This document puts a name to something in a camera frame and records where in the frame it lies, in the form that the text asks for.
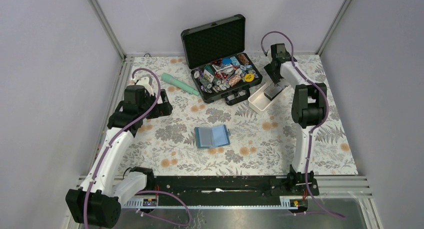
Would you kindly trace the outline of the blue leather card holder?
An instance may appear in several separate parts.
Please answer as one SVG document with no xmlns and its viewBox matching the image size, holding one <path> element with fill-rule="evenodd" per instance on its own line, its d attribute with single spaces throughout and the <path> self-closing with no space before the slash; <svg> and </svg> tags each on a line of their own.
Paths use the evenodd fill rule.
<svg viewBox="0 0 424 229">
<path fill-rule="evenodd" d="M 226 125 L 195 127 L 195 144 L 198 149 L 219 148 L 229 145 L 230 133 Z"/>
</svg>

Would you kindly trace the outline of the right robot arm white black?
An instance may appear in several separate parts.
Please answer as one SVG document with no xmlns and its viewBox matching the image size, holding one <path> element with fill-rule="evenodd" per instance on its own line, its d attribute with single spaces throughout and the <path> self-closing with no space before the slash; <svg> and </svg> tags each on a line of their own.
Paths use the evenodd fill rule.
<svg viewBox="0 0 424 229">
<path fill-rule="evenodd" d="M 315 130 L 328 117 L 327 85 L 313 82 L 283 43 L 270 46 L 271 61 L 264 69 L 272 82 L 289 84 L 294 89 L 291 117 L 297 128 L 296 148 L 290 172 L 309 174 L 313 170 L 312 155 Z"/>
</svg>

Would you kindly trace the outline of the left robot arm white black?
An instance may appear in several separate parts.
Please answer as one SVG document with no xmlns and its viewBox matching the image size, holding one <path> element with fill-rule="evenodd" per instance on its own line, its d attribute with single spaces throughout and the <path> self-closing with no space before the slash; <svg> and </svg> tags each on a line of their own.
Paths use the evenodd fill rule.
<svg viewBox="0 0 424 229">
<path fill-rule="evenodd" d="M 109 117 L 103 145 L 78 189 L 69 189 L 65 201 L 73 220 L 85 226 L 113 228 L 121 209 L 137 192 L 148 195 L 156 188 L 151 168 L 135 166 L 114 185 L 115 173 L 144 119 L 171 115 L 165 89 L 150 93 L 143 85 L 130 85 Z"/>
</svg>

